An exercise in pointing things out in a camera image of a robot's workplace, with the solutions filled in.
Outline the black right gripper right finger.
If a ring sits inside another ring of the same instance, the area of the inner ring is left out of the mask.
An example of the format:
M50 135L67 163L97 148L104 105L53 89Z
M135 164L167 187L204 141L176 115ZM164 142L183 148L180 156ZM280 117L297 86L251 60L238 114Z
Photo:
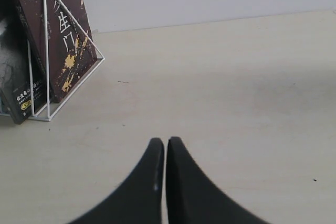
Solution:
M166 204L169 223L265 223L225 195L177 136L167 145Z

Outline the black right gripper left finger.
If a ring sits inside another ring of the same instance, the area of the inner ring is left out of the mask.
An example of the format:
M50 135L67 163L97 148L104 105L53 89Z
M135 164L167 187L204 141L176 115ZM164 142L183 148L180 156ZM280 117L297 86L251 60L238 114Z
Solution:
M164 145L152 138L128 177L72 223L161 223Z

